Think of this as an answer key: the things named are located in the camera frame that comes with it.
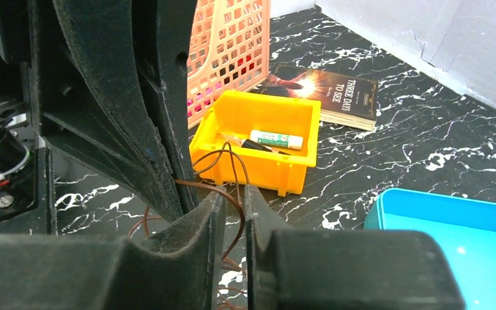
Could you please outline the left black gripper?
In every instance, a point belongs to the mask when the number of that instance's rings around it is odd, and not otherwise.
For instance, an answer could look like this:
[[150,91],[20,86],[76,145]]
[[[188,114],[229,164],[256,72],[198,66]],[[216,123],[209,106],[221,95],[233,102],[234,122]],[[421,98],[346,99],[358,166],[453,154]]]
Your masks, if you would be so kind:
[[0,1],[0,123],[25,112],[55,151],[183,216],[167,152],[138,79],[131,1]]

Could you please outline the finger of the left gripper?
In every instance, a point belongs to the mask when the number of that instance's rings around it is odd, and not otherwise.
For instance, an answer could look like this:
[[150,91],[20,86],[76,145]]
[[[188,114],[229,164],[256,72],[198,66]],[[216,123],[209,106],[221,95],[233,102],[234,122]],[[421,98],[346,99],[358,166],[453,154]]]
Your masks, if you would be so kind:
[[132,3],[132,191],[158,214],[195,209],[187,58],[195,1]]

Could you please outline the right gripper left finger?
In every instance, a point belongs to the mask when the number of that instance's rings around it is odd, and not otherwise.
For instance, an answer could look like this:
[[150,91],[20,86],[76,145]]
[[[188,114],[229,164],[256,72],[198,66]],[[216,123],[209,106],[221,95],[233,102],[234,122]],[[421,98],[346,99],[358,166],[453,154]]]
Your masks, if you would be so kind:
[[214,309],[225,200],[141,243],[0,234],[0,309]]

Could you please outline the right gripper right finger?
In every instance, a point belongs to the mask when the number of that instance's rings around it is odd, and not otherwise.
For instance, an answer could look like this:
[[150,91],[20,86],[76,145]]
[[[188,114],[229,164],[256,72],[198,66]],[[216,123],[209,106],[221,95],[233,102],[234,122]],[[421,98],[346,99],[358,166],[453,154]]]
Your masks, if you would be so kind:
[[410,230],[289,225],[245,187],[249,309],[464,309],[447,259]]

